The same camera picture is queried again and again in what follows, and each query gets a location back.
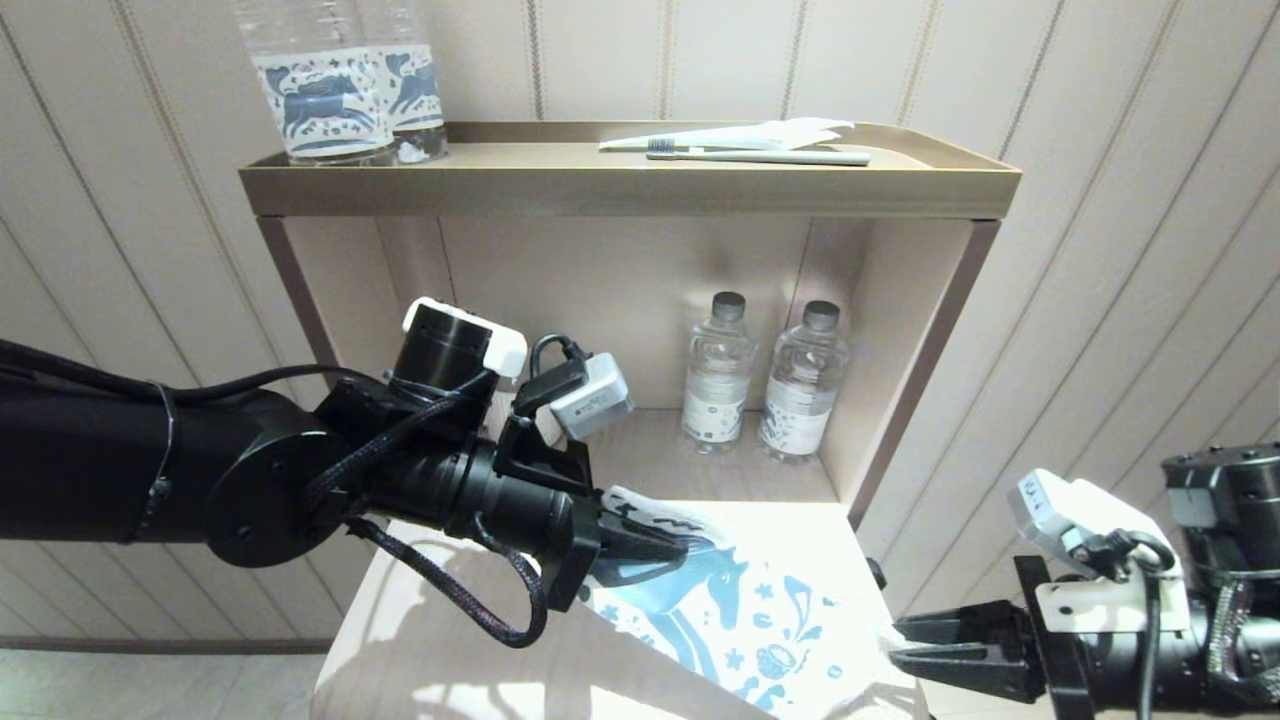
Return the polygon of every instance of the robotic arm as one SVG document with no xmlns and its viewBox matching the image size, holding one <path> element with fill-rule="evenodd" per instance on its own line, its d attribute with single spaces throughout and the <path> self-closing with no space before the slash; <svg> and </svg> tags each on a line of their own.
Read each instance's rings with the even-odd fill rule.
<svg viewBox="0 0 1280 720">
<path fill-rule="evenodd" d="M 581 439 L 632 407 L 612 356 L 564 336 L 540 341 L 493 442 L 481 423 L 499 375 L 524 368 L 524 336 L 430 299 L 403 327 L 385 384 L 305 366 L 177 391 L 0 341 L 0 537 L 205 542 L 227 562 L 262 568 L 346 524 L 512 647 L 538 639 L 548 607 L 568 610 L 598 557 L 684 561 L 671 536 L 604 511 L 591 483 Z M 566 363 L 539 373 L 550 342 Z M 342 375 L 315 413 L 257 388 L 315 372 Z M 534 418 L 544 405 L 572 438 L 567 450 L 543 441 Z M 504 555 L 529 588 L 530 628 L 507 626 L 369 512 Z"/>
<path fill-rule="evenodd" d="M 1009 601 L 915 615 L 934 643 L 891 653 L 920 678 L 1034 702 L 1061 720 L 1106 708 L 1215 715 L 1280 710 L 1280 443 L 1162 462 L 1193 589 L 1156 523 L 1088 480 L 1046 470 L 1010 492 L 1019 530 L 1074 573 L 1015 559 L 1027 609 Z"/>
</svg>

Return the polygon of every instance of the bottle label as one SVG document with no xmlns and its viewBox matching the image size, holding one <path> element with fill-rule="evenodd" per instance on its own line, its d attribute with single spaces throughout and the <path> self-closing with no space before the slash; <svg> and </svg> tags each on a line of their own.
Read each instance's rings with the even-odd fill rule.
<svg viewBox="0 0 1280 720">
<path fill-rule="evenodd" d="M 685 429 L 701 442 L 736 439 L 742 429 L 744 402 L 707 402 L 685 393 Z"/>
<path fill-rule="evenodd" d="M 809 397 L 801 389 L 769 379 L 769 389 L 760 418 L 760 439 L 765 445 L 787 455 L 812 455 L 822 445 L 822 433 L 827 429 L 831 410 L 819 415 L 801 415 L 787 410 L 803 407 Z"/>
<path fill-rule="evenodd" d="M 444 124 L 430 45 L 380 45 L 371 49 L 378 83 L 392 132 Z"/>
<path fill-rule="evenodd" d="M 297 158 L 326 158 L 389 145 L 369 47 L 253 58 L 284 149 Z"/>
</svg>

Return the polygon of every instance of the striped wallpaper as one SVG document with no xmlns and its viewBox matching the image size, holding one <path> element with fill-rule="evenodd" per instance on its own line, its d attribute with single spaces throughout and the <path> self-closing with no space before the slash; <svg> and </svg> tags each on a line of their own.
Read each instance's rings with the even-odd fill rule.
<svg viewBox="0 0 1280 720">
<path fill-rule="evenodd" d="M 452 119 L 828 115 L 1024 169 L 859 530 L 892 610 L 1014 593 L 1032 468 L 1169 527 L 1161 457 L 1276 436 L 1276 0 L 426 5 Z M 0 0 L 0 336 L 178 386 L 310 360 L 234 174 L 279 141 L 227 0 Z M 0 638 L 323 641 L 369 557 L 0 542 Z"/>
</svg>

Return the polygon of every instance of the blue patterned label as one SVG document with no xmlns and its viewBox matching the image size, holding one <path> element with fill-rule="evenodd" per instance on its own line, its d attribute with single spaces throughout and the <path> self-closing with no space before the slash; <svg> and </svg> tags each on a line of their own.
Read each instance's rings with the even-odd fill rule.
<svg viewBox="0 0 1280 720">
<path fill-rule="evenodd" d="M 444 124 L 430 45 L 381 45 L 372 49 L 383 111 L 392 132 Z"/>
<path fill-rule="evenodd" d="M 878 671 L 887 662 L 876 624 L 810 584 L 822 578 L 796 577 L 746 537 L 673 503 L 617 486 L 602 500 L 689 547 L 678 564 L 595 561 L 580 597 L 614 628 L 780 719 L 910 715 L 913 682 L 901 675 L 905 687 L 891 687 Z"/>
<path fill-rule="evenodd" d="M 367 47 L 253 58 L 284 149 L 326 158 L 392 141 Z"/>
</svg>

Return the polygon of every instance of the blue horse print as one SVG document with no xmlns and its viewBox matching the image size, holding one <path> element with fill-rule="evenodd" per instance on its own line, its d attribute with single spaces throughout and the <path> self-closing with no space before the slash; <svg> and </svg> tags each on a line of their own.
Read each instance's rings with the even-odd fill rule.
<svg viewBox="0 0 1280 720">
<path fill-rule="evenodd" d="M 387 69 L 401 79 L 399 96 L 396 99 L 396 102 L 392 102 L 390 110 L 388 110 L 392 115 L 408 111 L 422 97 L 439 95 L 439 90 L 435 86 L 435 68 L 431 67 L 431 63 L 426 63 L 410 74 L 401 74 L 401 68 L 408 60 L 408 53 L 387 55 Z"/>
<path fill-rule="evenodd" d="M 732 547 L 718 550 L 710 541 L 692 536 L 680 539 L 689 544 L 689 555 L 680 568 L 644 583 L 612 588 L 612 592 L 644 612 L 676 650 L 681 665 L 719 682 L 707 642 L 677 606 L 686 594 L 705 584 L 719 610 L 721 626 L 732 630 L 737 626 L 739 584 L 748 562 L 735 562 Z"/>
<path fill-rule="evenodd" d="M 315 119 L 338 118 L 342 120 L 355 120 L 365 129 L 374 129 L 376 124 L 367 114 L 346 106 L 346 96 L 355 95 L 364 100 L 356 83 L 349 77 L 332 74 L 312 82 L 305 82 L 293 92 L 285 92 L 280 83 L 289 76 L 289 68 L 270 68 L 266 70 L 266 81 L 280 97 L 284 99 L 284 122 L 280 132 L 285 137 L 294 137 L 298 128 Z"/>
</svg>

